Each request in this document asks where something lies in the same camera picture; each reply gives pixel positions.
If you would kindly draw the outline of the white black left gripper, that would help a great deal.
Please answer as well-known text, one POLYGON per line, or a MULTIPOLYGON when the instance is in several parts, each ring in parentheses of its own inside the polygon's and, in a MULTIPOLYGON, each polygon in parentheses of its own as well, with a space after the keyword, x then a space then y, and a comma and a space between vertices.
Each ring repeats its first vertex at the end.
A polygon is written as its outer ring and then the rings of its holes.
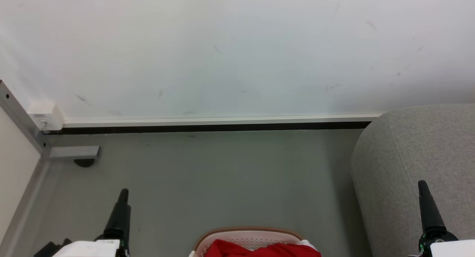
POLYGON ((76 241, 58 250, 53 257, 129 257, 132 208, 129 190, 122 189, 105 230, 94 241, 76 241))

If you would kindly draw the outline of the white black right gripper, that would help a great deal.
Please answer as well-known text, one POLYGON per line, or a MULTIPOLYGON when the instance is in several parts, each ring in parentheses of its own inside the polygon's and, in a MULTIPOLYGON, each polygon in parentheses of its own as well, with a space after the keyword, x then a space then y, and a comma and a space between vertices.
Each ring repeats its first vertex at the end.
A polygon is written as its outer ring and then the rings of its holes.
POLYGON ((474 257, 475 240, 458 240, 448 232, 425 180, 419 180, 419 208, 423 235, 419 253, 409 257, 474 257))

